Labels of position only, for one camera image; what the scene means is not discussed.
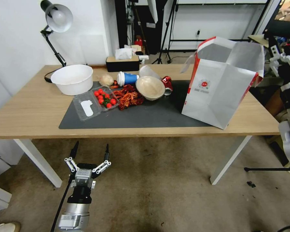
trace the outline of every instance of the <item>shoe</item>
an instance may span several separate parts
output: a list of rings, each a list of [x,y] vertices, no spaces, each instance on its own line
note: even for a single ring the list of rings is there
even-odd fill
[[[2,223],[0,224],[0,232],[19,232],[20,227],[19,222]]]

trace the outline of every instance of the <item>bag handle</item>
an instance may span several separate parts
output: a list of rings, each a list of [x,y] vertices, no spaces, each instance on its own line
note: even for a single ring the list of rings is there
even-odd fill
[[[185,71],[187,71],[189,65],[191,65],[194,62],[196,53],[197,50],[191,56],[189,56],[189,58],[185,61],[184,65],[182,66],[180,73],[184,73]]]

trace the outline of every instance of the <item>crushed soda can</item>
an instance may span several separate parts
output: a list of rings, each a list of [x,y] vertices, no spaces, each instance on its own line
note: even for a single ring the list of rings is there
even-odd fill
[[[171,78],[169,76],[165,76],[161,79],[161,81],[163,82],[165,87],[164,95],[166,96],[170,95],[173,91]]]

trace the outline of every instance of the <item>red tomato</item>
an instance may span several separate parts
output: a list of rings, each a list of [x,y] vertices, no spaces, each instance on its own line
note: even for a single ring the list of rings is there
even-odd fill
[[[110,103],[111,103],[112,105],[115,105],[115,104],[116,104],[116,100],[113,98],[113,99],[110,100]]]

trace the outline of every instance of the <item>bowl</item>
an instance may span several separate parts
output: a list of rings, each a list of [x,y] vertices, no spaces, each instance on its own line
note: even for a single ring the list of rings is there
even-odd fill
[[[165,91],[162,81],[151,76],[140,77],[137,79],[135,86],[140,94],[150,101],[161,98]]]
[[[93,69],[87,65],[69,65],[55,71],[51,81],[63,94],[78,95],[92,88],[92,73]]]

